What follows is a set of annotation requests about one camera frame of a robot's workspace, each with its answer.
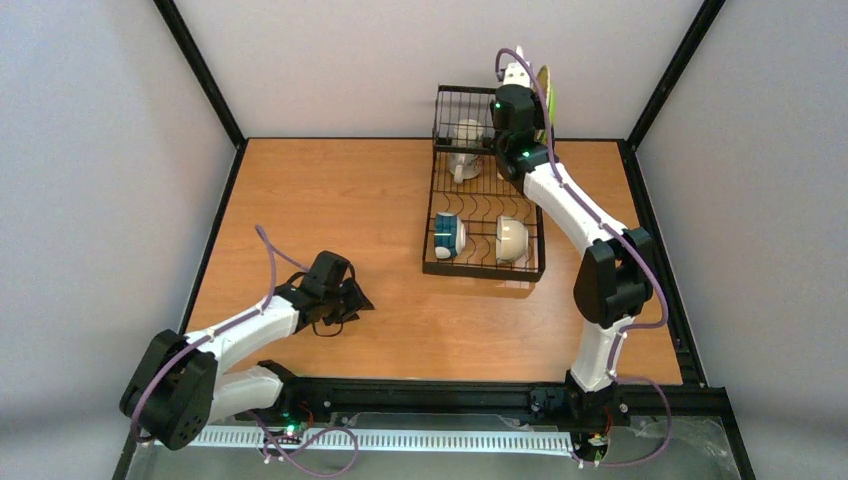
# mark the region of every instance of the white wall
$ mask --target white wall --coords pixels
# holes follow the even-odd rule
[[[760,478],[848,471],[848,3],[727,2],[639,159]]]
[[[519,43],[552,67],[557,136],[621,138],[701,1],[177,3],[248,136],[429,136],[438,84],[494,86]]]
[[[233,158],[153,2],[0,7],[0,471],[109,478]]]

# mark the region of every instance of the white mug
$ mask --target white mug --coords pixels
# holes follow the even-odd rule
[[[455,147],[480,148],[483,146],[483,125],[477,120],[466,118],[453,127],[451,144]]]
[[[480,175],[483,165],[480,163],[477,155],[470,153],[452,153],[448,169],[453,172],[453,181],[462,183],[463,180],[468,180]]]

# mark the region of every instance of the dish rack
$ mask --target dish rack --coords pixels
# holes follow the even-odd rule
[[[489,105],[495,89],[440,85],[433,120],[433,171],[430,204],[424,232],[422,270],[432,275],[537,282],[545,271],[545,235],[542,209],[498,177],[491,150],[494,128]],[[452,145],[456,127],[465,120],[483,129],[480,145]],[[455,183],[448,168],[452,153],[477,155],[482,170],[476,177]],[[435,253],[436,215],[448,212],[465,224],[465,247],[454,258],[439,260]],[[527,253],[513,263],[498,263],[495,254],[498,217],[521,221],[529,234]]]

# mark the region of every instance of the wooden table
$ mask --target wooden table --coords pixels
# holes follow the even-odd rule
[[[615,143],[558,142],[557,153],[601,207],[638,224]],[[562,381],[583,328],[571,294],[578,253],[546,218],[547,270],[535,285],[422,274],[431,168],[430,140],[250,140],[188,329],[267,292],[258,223],[301,263],[321,250],[348,258],[377,310],[335,338],[304,330],[275,342],[235,370],[272,359],[307,376]],[[295,269],[278,265],[281,283]],[[658,317],[653,299],[640,318]],[[668,331],[633,333],[619,373],[680,383]]]

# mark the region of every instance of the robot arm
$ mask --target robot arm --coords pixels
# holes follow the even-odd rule
[[[315,322],[326,325],[356,320],[374,306],[356,283],[353,266],[343,257],[321,252],[299,285],[295,277],[278,286],[267,305],[260,302],[213,327],[185,337],[165,330],[151,341],[121,398],[132,417],[155,376],[188,345],[201,341],[166,372],[142,405],[139,423],[171,450],[186,446],[212,422],[245,410],[268,408],[283,387],[271,370],[256,366],[225,374],[233,365],[273,341],[294,335]],[[234,321],[250,316],[232,328]]]
[[[514,53],[523,61],[520,47]],[[608,229],[649,263],[651,238],[644,229],[627,230],[574,182],[558,158],[550,161],[548,147],[538,143],[536,134],[549,123],[547,109],[530,88],[528,70],[513,62],[503,72],[490,106],[493,149],[500,175],[548,213],[582,256],[574,298],[585,322],[566,381],[584,393],[597,392],[612,383],[621,345],[616,336],[623,335],[621,329],[633,323],[652,295],[650,282]]]

